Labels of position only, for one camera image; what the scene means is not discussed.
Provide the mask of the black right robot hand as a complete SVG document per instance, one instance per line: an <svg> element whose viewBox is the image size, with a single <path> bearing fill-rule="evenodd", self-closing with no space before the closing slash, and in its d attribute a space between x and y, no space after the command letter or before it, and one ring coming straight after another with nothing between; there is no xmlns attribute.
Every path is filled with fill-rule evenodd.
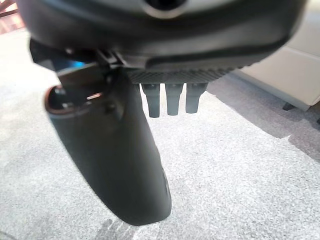
<svg viewBox="0 0 320 240"><path fill-rule="evenodd" d="M56 73L44 107L91 189L121 220L166 219L172 200L143 111L198 111L208 83L281 48L305 0L19 0L35 64Z"/></svg>

